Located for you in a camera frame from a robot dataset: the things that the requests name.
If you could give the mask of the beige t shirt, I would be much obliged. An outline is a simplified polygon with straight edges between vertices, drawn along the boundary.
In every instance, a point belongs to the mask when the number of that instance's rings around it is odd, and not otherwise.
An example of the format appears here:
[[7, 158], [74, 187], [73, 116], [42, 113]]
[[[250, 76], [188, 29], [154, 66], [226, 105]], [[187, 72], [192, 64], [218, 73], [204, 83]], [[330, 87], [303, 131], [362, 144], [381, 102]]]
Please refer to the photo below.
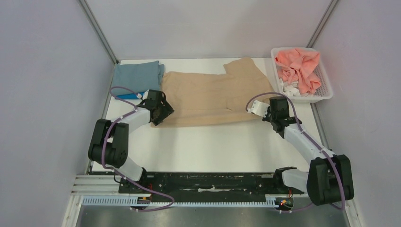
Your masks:
[[191, 127], [244, 122], [255, 119], [246, 111], [254, 96], [267, 103], [274, 88], [268, 77], [249, 57], [224, 65], [224, 74], [170, 71], [163, 76], [161, 90], [174, 113], [159, 127]]

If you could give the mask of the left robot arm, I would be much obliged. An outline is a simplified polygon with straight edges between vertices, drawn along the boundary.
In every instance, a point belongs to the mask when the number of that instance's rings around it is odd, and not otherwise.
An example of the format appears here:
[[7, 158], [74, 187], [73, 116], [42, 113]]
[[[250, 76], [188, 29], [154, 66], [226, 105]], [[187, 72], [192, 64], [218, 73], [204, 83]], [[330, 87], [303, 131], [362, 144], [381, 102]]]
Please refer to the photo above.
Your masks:
[[143, 177], [145, 169], [136, 164], [129, 154], [129, 134], [144, 125], [159, 125], [174, 113], [162, 91], [148, 90], [141, 102], [130, 112], [115, 119], [99, 119], [95, 123], [88, 158], [112, 170], [125, 179], [130, 179], [130, 187], [137, 193], [148, 188], [148, 180]]

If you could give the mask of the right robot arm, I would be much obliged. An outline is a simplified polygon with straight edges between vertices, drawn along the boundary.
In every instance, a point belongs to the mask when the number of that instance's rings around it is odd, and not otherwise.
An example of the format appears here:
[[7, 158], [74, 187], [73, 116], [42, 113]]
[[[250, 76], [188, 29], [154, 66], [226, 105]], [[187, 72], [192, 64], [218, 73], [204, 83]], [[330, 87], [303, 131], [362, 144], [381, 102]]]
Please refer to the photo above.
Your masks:
[[289, 142], [308, 162], [309, 170], [295, 167], [275, 171], [273, 187], [279, 193], [290, 188], [306, 192], [316, 205], [330, 204], [344, 210], [346, 201], [354, 198], [354, 186], [350, 159], [336, 155], [317, 142], [305, 129], [296, 115], [289, 114], [293, 104], [283, 96], [270, 98], [263, 121], [270, 122], [274, 131]]

